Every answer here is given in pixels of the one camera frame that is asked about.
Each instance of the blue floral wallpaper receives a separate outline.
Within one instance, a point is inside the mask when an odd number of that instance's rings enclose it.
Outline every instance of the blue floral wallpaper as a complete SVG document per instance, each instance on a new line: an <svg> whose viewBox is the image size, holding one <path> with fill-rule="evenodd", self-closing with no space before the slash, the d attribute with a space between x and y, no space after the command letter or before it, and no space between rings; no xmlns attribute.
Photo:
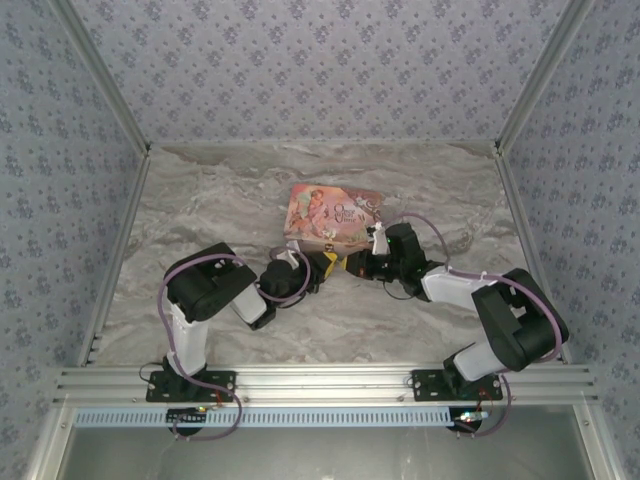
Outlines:
<svg viewBox="0 0 640 480"><path fill-rule="evenodd" d="M138 160L44 0L0 2L0 478L76 362Z"/></svg>
<svg viewBox="0 0 640 480"><path fill-rule="evenodd" d="M575 360L640 478L640 4L597 2L509 154Z"/></svg>
<svg viewBox="0 0 640 480"><path fill-rule="evenodd" d="M151 142L493 139L566 0L74 0Z"/></svg>

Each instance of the marble surface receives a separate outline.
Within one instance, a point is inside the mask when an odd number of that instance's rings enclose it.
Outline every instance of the marble surface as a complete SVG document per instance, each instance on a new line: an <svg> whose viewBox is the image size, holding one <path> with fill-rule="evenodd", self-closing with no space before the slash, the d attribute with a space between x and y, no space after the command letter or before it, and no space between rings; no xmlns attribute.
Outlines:
<svg viewBox="0 0 640 480"><path fill-rule="evenodd" d="M139 365L166 353L155 295L176 260L225 241L259 275L269 249L283 243L297 182L380 191L383 218L422 212L442 230L458 268L525 266L494 160L479 150L447 144L156 147L96 363ZM428 227L411 222L427 257L441 260ZM404 295L397 283L389 289ZM252 332L223 310L211 322L208 361L440 362L482 336L472 312L394 300L380 283L336 269L319 294L279 311L262 330Z"/></svg>

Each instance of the enclosure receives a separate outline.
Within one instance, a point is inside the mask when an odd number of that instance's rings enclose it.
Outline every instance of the enclosure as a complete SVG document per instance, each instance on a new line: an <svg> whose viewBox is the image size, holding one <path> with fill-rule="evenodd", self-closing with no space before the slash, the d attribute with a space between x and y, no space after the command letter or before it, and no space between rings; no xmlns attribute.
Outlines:
<svg viewBox="0 0 640 480"><path fill-rule="evenodd" d="M640 475L633 2L0 8L3 478ZM454 267L525 268L553 299L571 339L506 374L500 432L457 438L450 408L475 403L422 402L407 380L483 341L476 313L336 267L260 330L230 308L209 322L241 428L174 440L176 405L147 402L144 378L169 347L163 276L218 242L259 276L296 183L380 192L383 220L428 217Z"/></svg>

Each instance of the patterned wallpaper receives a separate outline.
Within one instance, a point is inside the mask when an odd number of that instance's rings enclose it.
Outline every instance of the patterned wallpaper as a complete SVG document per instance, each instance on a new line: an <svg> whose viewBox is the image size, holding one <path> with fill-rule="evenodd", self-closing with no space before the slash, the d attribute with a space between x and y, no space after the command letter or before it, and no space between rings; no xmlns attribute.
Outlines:
<svg viewBox="0 0 640 480"><path fill-rule="evenodd" d="M0 478L77 360L137 166L44 0L0 2Z"/></svg>
<svg viewBox="0 0 640 480"><path fill-rule="evenodd" d="M573 339L640 478L640 5L598 2L509 154Z"/></svg>
<svg viewBox="0 0 640 480"><path fill-rule="evenodd" d="M151 142L493 139L566 0L74 0Z"/></svg>

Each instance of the wall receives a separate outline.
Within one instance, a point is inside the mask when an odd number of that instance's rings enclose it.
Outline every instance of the wall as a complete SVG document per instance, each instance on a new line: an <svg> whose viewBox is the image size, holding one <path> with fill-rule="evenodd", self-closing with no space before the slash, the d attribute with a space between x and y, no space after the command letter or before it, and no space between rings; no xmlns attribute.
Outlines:
<svg viewBox="0 0 640 480"><path fill-rule="evenodd" d="M509 158L575 360L640 478L640 6L598 2Z"/></svg>
<svg viewBox="0 0 640 480"><path fill-rule="evenodd" d="M74 0L151 142L493 139L566 0Z"/></svg>
<svg viewBox="0 0 640 480"><path fill-rule="evenodd" d="M77 360L137 159L44 0L0 2L0 478Z"/></svg>

